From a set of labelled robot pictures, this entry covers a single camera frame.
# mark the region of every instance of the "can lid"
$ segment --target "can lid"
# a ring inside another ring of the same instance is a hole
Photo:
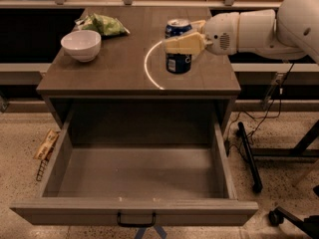
[[[175,26],[175,27],[185,27],[188,26],[189,20],[187,19],[172,19],[172,20],[168,20],[167,22],[170,26]]]

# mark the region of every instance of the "brown tabletop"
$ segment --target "brown tabletop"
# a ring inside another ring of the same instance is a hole
[[[84,15],[93,12],[119,19],[131,34],[103,40],[101,52],[89,63],[80,63],[61,49],[37,89],[42,96],[239,94],[240,86],[226,56],[204,51],[192,61],[191,70],[182,75],[165,69],[162,44],[147,56],[164,39],[167,20],[207,19],[210,16],[207,8],[90,7]]]

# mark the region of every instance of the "desk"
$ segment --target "desk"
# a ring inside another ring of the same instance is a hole
[[[227,57],[204,52],[183,75],[164,68],[166,21],[203,8],[90,8],[130,36],[103,41],[79,63],[60,51],[39,85],[62,131],[38,199],[12,209],[33,224],[242,225],[258,209],[238,201],[223,146],[240,92]],[[158,88],[146,73],[162,86]]]

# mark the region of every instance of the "caster wheel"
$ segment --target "caster wheel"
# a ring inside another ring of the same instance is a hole
[[[283,217],[275,211],[269,211],[268,218],[272,226],[278,226],[283,223]]]

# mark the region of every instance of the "drawer handle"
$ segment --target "drawer handle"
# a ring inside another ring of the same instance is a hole
[[[135,223],[123,223],[121,221],[121,212],[118,213],[118,225],[120,227],[153,227],[157,221],[157,215],[155,213],[152,214],[152,222],[148,224],[135,224]]]

